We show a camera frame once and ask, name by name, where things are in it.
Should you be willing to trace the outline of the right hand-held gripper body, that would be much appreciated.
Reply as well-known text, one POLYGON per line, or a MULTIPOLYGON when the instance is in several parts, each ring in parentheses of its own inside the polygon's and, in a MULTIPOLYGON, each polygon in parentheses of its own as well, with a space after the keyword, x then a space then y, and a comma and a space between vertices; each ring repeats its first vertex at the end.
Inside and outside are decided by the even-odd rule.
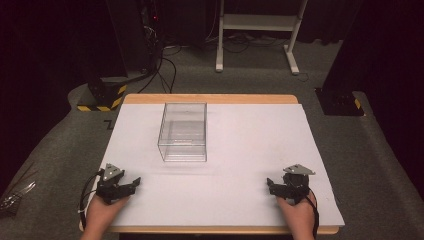
POLYGON ((315 175, 315 172, 301 164, 286 167, 283 171, 285 174, 282 177, 282 197, 297 204, 309 194, 309 176, 315 175))

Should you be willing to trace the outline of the person's right hand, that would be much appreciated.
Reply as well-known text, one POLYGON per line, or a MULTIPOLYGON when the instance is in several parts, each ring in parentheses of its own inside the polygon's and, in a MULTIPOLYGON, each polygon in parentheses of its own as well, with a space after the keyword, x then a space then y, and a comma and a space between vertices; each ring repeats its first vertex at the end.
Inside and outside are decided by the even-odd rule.
POLYGON ((317 202, 312 192, 309 192, 308 197, 296 205, 290 205, 281 197, 277 197, 276 201, 291 233, 308 232, 313 234, 315 225, 314 208, 317 202))

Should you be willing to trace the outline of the black stand base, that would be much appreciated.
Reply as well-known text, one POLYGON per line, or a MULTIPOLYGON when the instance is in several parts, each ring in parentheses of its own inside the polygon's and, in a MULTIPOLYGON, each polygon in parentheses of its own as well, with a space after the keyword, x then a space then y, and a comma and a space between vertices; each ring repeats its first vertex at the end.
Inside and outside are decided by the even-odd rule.
POLYGON ((336 92, 316 88, 315 94, 322 111, 328 116, 363 116, 364 111, 359 100, 351 93, 336 92))

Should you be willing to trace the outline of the clear plastic box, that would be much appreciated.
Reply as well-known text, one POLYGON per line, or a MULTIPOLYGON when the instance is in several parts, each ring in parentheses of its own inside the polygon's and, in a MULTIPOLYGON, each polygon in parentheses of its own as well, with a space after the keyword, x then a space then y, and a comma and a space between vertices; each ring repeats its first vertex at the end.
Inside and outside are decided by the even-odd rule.
POLYGON ((167 102, 157 146, 164 162, 206 162, 207 104, 167 102))

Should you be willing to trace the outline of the white metal stand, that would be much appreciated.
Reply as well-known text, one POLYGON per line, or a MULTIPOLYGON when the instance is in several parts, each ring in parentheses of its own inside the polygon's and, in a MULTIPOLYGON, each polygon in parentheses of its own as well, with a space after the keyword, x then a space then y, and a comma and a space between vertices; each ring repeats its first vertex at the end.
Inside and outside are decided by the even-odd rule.
POLYGON ((215 71, 222 72, 224 69, 224 49, 223 38, 225 30, 254 30, 254 31, 274 31, 290 32, 289 43, 283 46, 291 73, 299 75, 300 70, 296 63, 293 48, 298 36, 298 32, 303 20, 304 12, 308 0, 300 0, 300 7, 296 15, 249 15, 249 14, 227 14, 225 12, 225 0, 220 0, 219 6, 219 27, 218 44, 215 71))

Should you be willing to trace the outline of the black base with striped tape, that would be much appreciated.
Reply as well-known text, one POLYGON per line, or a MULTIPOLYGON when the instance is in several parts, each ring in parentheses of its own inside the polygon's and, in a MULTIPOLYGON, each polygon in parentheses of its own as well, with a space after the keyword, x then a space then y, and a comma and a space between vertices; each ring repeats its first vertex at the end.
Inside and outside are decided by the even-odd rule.
POLYGON ((113 111, 121 103, 126 88, 126 84, 103 82, 101 79, 89 82, 77 103, 77 109, 83 112, 113 111))

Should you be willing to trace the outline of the person's left hand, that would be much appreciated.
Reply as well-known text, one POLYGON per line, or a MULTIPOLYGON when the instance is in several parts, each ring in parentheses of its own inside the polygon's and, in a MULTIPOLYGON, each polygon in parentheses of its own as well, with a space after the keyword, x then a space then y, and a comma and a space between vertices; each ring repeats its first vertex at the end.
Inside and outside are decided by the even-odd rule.
POLYGON ((87 210, 84 231, 105 233, 128 201, 129 197, 125 197, 108 205, 99 196, 94 195, 87 210))

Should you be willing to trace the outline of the metal tripod legs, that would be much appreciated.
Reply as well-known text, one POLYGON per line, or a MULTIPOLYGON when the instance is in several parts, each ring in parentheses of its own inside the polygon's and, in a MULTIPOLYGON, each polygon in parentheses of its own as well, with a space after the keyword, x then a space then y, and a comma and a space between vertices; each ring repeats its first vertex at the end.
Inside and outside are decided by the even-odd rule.
POLYGON ((12 184, 6 195, 0 200, 0 219, 16 216, 23 197, 36 186, 36 181, 32 181, 22 189, 17 189, 19 185, 36 174, 36 171, 30 173, 32 168, 33 163, 27 167, 18 180, 12 184))

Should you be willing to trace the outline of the black equipment column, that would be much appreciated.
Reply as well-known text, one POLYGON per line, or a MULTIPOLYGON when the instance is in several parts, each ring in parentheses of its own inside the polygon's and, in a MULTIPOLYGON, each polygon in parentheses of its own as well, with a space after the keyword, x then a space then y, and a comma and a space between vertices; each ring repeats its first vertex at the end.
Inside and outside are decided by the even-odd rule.
POLYGON ((150 74, 155 46, 152 0, 107 0, 121 58, 127 73, 150 74))

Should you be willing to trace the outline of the white table mat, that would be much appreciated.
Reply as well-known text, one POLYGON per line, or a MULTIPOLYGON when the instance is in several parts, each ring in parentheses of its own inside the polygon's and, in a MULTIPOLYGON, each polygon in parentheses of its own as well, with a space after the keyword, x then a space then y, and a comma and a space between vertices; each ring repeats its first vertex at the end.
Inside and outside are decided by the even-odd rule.
POLYGON ((125 182, 142 183, 115 226, 282 226, 266 181, 281 181, 294 164, 314 173, 310 187, 321 225, 343 225, 301 105, 208 105, 204 162, 163 161, 157 146, 163 109, 125 104, 120 110, 103 160, 123 169, 125 182))

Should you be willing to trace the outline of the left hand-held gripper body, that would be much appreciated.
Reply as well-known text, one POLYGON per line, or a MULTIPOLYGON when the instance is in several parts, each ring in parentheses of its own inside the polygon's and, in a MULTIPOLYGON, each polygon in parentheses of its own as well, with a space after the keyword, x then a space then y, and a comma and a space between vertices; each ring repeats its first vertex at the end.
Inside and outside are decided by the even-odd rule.
POLYGON ((117 198, 118 189, 125 187, 125 185, 119 184, 124 173, 124 170, 110 163, 107 163, 103 169, 101 177, 97 182, 96 195, 106 204, 111 205, 114 201, 119 200, 117 198))

